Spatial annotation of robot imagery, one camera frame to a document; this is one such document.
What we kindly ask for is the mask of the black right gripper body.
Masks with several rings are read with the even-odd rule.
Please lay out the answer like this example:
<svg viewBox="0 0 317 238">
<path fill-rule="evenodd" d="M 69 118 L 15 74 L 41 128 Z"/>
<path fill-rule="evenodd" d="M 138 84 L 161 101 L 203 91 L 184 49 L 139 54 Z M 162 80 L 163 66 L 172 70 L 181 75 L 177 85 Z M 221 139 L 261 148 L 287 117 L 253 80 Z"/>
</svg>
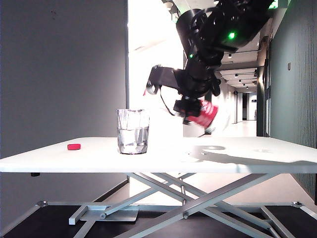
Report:
<svg viewBox="0 0 317 238">
<path fill-rule="evenodd" d="M 189 98 L 200 98 L 209 91 L 213 95 L 220 94 L 219 80 L 214 74 L 214 69 L 205 63 L 188 60 L 185 69 L 175 69 L 174 75 L 178 85 L 178 92 Z"/>
</svg>

